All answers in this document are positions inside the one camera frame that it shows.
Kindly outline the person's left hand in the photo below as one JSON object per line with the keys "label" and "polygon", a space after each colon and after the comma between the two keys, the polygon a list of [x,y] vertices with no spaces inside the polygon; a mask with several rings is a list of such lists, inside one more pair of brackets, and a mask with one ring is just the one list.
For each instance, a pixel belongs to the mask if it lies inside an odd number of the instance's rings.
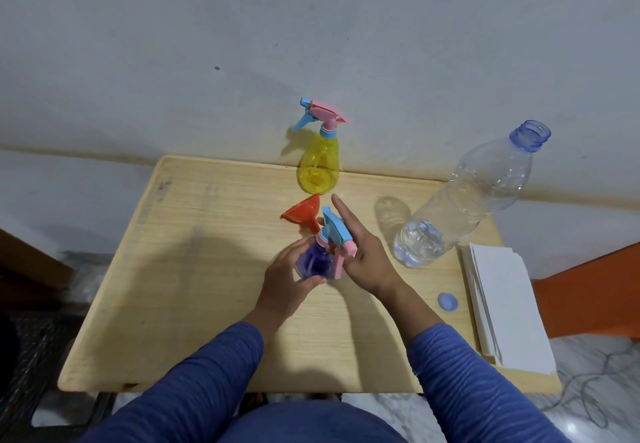
{"label": "person's left hand", "polygon": [[298,281],[293,272],[300,255],[308,250],[314,237],[300,239],[284,248],[266,269],[262,290],[255,308],[286,319],[300,307],[308,294],[298,293]]}

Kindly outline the person's right hand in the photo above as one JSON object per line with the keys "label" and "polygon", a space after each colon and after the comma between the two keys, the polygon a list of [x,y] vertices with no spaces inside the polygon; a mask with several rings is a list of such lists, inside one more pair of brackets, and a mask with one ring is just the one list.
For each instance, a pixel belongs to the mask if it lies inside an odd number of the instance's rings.
{"label": "person's right hand", "polygon": [[345,258],[346,272],[356,285],[381,299],[401,285],[402,278],[394,269],[380,238],[362,224],[337,194],[332,194],[331,200],[356,244],[356,255]]}

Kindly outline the blue spray bottle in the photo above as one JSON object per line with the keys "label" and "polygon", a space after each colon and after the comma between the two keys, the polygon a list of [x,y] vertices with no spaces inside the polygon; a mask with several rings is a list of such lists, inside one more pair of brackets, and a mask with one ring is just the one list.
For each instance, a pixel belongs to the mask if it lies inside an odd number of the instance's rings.
{"label": "blue spray bottle", "polygon": [[[339,217],[329,206],[323,206],[322,213],[323,219]],[[356,255],[356,243],[347,227],[345,238],[322,238],[319,233],[316,234],[308,250],[298,258],[295,270],[301,280],[313,276],[339,280],[342,277],[345,259]]]}

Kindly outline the person's left forearm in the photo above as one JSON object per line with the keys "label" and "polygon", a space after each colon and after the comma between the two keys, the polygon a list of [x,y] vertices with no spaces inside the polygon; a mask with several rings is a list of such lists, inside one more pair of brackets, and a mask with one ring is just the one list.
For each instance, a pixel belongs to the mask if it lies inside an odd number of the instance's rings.
{"label": "person's left forearm", "polygon": [[213,443],[295,310],[259,303],[77,443]]}

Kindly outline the person's right forearm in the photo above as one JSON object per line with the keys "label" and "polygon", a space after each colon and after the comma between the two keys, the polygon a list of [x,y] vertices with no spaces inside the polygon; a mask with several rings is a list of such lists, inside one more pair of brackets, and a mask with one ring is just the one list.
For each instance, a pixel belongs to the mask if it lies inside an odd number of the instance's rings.
{"label": "person's right forearm", "polygon": [[448,443],[571,443],[403,281],[376,295]]}

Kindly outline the red plastic funnel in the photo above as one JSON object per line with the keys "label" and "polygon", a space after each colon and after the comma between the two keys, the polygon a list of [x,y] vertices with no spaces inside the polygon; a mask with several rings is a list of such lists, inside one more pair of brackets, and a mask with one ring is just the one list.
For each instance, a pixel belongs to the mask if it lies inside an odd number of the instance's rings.
{"label": "red plastic funnel", "polygon": [[283,212],[280,219],[297,224],[317,234],[321,231],[321,226],[317,222],[320,207],[320,196],[313,194]]}

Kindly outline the yellow spray bottle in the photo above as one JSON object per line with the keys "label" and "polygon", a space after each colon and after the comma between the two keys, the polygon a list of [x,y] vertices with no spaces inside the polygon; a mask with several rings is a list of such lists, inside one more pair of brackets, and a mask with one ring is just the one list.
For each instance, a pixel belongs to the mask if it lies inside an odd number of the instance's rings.
{"label": "yellow spray bottle", "polygon": [[321,123],[321,127],[301,157],[297,180],[306,193],[324,195],[330,192],[339,180],[337,129],[340,124],[349,123],[350,119],[334,108],[313,99],[301,98],[300,106],[305,109],[305,113],[291,130],[303,130],[314,122]]}

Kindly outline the wooden table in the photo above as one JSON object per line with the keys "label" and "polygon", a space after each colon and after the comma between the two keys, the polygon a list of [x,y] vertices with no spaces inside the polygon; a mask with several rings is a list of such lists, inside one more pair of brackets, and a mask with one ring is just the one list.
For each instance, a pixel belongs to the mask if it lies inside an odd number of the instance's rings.
{"label": "wooden table", "polygon": [[[164,156],[156,165],[58,379],[69,392],[142,392],[244,318],[264,271],[303,236],[280,219],[295,169]],[[343,272],[268,343],[251,392],[418,393],[383,305]]]}

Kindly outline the clear plastic water bottle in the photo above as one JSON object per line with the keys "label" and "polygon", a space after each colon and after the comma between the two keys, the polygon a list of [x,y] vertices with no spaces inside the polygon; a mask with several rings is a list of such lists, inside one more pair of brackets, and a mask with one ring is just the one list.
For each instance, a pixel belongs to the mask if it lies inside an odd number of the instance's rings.
{"label": "clear plastic water bottle", "polygon": [[465,240],[487,216],[518,199],[532,172],[533,155],[550,139],[539,121],[525,121],[507,137],[462,156],[451,180],[418,209],[394,239],[394,256],[425,268]]}

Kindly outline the stack of white paper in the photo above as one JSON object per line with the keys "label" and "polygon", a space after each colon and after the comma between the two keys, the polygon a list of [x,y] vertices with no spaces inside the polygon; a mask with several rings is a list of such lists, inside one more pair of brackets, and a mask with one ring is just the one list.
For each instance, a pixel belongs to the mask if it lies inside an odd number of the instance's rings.
{"label": "stack of white paper", "polygon": [[483,355],[497,366],[539,374],[556,361],[522,257],[511,248],[458,248]]}

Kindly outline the orange furniture panel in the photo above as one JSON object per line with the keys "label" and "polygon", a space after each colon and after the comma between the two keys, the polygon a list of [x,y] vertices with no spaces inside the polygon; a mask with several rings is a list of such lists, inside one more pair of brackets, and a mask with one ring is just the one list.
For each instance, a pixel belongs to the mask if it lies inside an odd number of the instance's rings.
{"label": "orange furniture panel", "polygon": [[640,342],[640,243],[532,282],[550,339],[573,335]]}

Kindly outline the black woven chair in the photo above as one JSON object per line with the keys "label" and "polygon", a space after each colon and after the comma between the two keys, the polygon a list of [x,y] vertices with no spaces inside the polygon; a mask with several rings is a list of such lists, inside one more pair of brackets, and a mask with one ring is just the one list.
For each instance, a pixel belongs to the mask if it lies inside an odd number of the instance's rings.
{"label": "black woven chair", "polygon": [[31,423],[83,321],[67,312],[0,310],[0,443],[73,443],[111,415],[117,394],[100,392],[85,423]]}

